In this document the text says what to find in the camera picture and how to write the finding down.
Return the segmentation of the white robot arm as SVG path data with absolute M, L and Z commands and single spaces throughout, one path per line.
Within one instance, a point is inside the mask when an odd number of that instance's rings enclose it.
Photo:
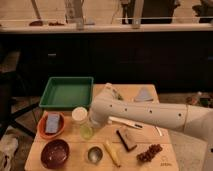
M 102 127 L 109 116 L 182 132 L 207 142 L 202 171 L 213 171 L 213 109 L 186 104 L 129 102 L 107 83 L 93 98 L 90 118 Z

